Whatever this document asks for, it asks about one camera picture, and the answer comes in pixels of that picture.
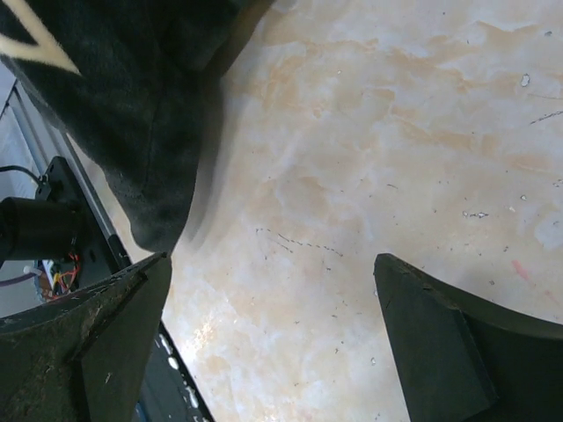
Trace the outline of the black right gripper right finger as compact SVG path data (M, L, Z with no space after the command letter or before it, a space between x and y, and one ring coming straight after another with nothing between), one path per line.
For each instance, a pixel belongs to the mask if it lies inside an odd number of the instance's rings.
M374 277L412 421L560 421L562 326L448 285L389 253Z

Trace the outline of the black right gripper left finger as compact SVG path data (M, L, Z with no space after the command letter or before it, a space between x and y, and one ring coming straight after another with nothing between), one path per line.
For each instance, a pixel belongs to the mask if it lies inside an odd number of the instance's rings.
M1 320L3 421L129 421L171 285L155 254Z

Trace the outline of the black floral plush blanket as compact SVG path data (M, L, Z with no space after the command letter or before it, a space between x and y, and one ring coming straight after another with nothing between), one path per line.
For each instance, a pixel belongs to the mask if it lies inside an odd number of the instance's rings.
M143 249L194 219L223 131L220 79L265 1L4 1L1 60L103 171Z

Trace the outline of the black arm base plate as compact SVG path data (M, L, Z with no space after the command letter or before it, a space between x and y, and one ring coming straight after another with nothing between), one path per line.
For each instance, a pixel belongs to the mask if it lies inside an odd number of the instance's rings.
M133 269L81 165L55 156L45 176L48 184L37 198L68 205L83 220L71 252L76 288L83 291ZM155 319L163 308L157 294L122 306L93 340L82 370L92 420L120 420L114 409L119 401L133 421L212 420L170 333Z

